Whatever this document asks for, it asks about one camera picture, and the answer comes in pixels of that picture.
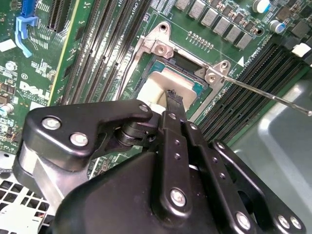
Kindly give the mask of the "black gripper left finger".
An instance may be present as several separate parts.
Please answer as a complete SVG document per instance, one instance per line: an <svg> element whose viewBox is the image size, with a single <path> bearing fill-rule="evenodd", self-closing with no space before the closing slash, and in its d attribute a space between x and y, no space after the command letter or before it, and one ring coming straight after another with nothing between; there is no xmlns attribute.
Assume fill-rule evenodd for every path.
<svg viewBox="0 0 312 234"><path fill-rule="evenodd" d="M167 110L144 102L107 101L36 108L23 126L13 171L55 210L79 185L143 153L156 154L151 208L163 221L182 221L176 206L176 94L166 92Z"/></svg>

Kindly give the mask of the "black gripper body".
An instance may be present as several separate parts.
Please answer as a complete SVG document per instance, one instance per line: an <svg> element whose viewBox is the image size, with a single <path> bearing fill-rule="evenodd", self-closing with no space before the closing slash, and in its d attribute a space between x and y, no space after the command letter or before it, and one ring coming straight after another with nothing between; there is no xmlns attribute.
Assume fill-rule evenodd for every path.
<svg viewBox="0 0 312 234"><path fill-rule="evenodd" d="M181 225L159 219L151 208L156 154L134 156L72 190L58 207L55 234L231 234L215 215L199 172L189 169L193 209Z"/></svg>

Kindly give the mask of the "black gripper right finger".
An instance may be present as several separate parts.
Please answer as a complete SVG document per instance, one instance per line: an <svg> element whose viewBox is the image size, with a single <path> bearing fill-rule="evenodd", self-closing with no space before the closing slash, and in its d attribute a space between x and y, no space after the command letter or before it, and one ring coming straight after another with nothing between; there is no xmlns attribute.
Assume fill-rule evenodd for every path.
<svg viewBox="0 0 312 234"><path fill-rule="evenodd" d="M206 142L175 98L178 234L304 234L293 212L229 147Z"/></svg>

